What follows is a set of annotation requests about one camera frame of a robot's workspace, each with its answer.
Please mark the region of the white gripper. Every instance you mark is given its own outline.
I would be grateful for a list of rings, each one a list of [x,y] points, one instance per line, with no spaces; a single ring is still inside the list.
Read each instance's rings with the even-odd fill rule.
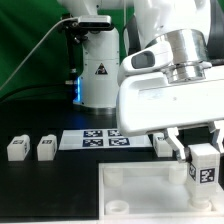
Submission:
[[[169,84],[160,72],[126,78],[117,98],[120,133],[139,136],[165,129],[166,142],[178,162],[184,163],[190,159],[190,149],[177,138],[178,128],[210,122],[212,145],[224,153],[224,69],[208,69],[205,76],[175,84]]]

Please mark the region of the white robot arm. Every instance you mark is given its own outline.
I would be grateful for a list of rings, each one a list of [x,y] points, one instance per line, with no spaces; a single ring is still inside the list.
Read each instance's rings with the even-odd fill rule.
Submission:
[[[217,0],[58,0],[83,43],[75,105],[113,109],[125,136],[206,126],[224,151],[224,12]]]

